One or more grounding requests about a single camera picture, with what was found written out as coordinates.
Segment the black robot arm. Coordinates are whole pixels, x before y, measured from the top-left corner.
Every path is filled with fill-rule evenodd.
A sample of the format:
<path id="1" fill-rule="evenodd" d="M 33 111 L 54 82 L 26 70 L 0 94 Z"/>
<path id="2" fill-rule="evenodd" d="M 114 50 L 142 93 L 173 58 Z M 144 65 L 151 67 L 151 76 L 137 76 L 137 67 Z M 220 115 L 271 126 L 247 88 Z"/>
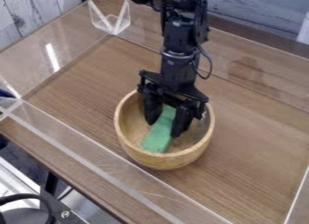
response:
<path id="1" fill-rule="evenodd" d="M 193 119 L 203 117 L 208 97 L 195 88 L 196 79 L 208 79 L 197 72 L 199 60 L 208 56 L 201 44 L 207 41 L 208 0 L 130 0 L 149 5 L 160 13 L 163 46 L 160 71 L 141 70 L 137 91 L 142 97 L 142 114 L 153 124 L 163 106 L 176 109 L 169 135 L 180 136 Z"/>

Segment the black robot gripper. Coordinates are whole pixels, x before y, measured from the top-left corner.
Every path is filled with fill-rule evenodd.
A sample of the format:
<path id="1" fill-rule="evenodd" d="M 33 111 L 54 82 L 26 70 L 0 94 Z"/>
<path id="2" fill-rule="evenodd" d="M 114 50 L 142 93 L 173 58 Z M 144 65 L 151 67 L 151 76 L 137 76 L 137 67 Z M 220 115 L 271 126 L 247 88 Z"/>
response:
<path id="1" fill-rule="evenodd" d="M 200 119 L 208 97 L 195 87 L 196 77 L 205 79 L 197 72 L 200 52 L 161 52 L 160 71 L 141 70 L 137 91 L 142 96 L 142 115 L 151 126 L 159 118 L 163 105 L 176 109 L 171 136 L 179 137 L 188 130 L 193 118 Z"/>

